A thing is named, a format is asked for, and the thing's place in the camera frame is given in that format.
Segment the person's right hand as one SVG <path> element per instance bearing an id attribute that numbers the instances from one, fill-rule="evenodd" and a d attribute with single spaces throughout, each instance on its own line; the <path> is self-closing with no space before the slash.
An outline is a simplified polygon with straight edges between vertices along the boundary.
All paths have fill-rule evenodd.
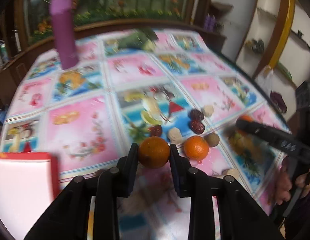
<path id="1" fill-rule="evenodd" d="M 293 187 L 293 183 L 288 174 L 289 158 L 285 157 L 282 161 L 282 166 L 280 169 L 280 174 L 276 181 L 275 186 L 275 202 L 281 205 L 283 202 L 287 202 L 291 199 L 290 190 Z M 310 192 L 310 182 L 306 185 L 307 174 L 300 175 L 295 180 L 295 185 L 302 189 L 301 198 L 305 198 Z"/>

